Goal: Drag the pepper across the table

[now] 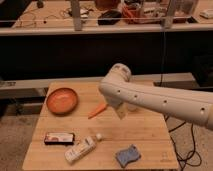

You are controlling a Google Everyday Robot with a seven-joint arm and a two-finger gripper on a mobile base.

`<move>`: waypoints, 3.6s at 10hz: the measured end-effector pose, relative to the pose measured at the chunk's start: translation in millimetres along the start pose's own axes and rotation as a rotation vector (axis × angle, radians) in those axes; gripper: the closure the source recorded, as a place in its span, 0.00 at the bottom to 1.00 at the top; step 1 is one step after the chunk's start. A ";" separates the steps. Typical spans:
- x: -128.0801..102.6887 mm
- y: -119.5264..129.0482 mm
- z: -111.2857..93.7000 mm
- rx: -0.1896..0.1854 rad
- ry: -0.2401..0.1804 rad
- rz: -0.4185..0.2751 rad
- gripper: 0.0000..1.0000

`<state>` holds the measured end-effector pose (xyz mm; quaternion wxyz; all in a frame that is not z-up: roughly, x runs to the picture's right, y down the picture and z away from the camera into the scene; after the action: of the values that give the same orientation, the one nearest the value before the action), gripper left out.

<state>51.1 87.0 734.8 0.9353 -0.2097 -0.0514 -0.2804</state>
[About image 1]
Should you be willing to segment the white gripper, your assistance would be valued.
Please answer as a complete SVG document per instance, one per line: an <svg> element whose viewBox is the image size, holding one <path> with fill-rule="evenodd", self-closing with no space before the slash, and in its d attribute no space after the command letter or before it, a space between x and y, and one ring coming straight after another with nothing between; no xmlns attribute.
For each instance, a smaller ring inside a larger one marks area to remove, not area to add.
<svg viewBox="0 0 213 171"><path fill-rule="evenodd" d="M114 109L120 119L123 119L127 115L125 104L121 100L109 96L106 96L105 100Z"/></svg>

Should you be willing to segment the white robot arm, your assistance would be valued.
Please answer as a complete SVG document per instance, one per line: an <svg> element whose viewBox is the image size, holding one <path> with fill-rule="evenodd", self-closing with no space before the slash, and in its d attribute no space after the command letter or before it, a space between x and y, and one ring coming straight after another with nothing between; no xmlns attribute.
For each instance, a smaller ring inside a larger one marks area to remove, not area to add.
<svg viewBox="0 0 213 171"><path fill-rule="evenodd" d="M130 82L131 70L116 63L99 84L107 103L119 110L123 102L213 130L213 93Z"/></svg>

